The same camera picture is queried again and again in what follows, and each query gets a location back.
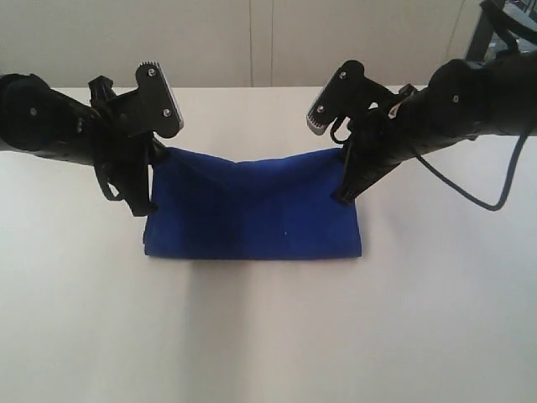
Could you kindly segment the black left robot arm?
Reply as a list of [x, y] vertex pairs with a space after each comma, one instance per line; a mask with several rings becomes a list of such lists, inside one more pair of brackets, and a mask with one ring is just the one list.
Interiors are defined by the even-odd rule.
[[34, 74], [1, 77], [1, 150], [90, 166], [104, 197], [135, 217], [157, 211], [149, 169], [169, 155], [153, 133], [121, 130], [105, 102], [85, 105]]

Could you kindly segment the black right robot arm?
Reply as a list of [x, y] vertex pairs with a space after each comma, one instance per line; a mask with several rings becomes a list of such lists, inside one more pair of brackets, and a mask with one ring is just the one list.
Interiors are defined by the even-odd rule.
[[[343, 176], [333, 197], [354, 202], [402, 163], [416, 159], [444, 184], [478, 206], [497, 211], [509, 194], [521, 149], [536, 134], [536, 55], [511, 53], [488, 63], [454, 59], [426, 87], [398, 92], [368, 79], [343, 81], [338, 118], [348, 118], [342, 141]], [[425, 156], [480, 136], [517, 139], [498, 201], [486, 203], [441, 174]]]

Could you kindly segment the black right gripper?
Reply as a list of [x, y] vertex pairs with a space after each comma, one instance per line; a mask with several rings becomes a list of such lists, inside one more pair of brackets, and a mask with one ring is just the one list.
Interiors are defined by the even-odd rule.
[[349, 136], [342, 147], [344, 173], [331, 193], [351, 204], [406, 160], [461, 141], [461, 95], [447, 90], [368, 91], [344, 113]]

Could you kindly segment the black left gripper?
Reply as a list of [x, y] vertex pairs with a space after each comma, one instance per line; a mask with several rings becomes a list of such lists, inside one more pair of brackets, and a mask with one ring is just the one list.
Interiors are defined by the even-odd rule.
[[44, 91], [49, 111], [41, 157], [93, 168], [106, 197], [125, 197], [134, 217], [158, 207], [149, 196], [149, 167], [167, 152], [155, 133], [129, 137], [116, 131], [97, 110], [51, 88]]

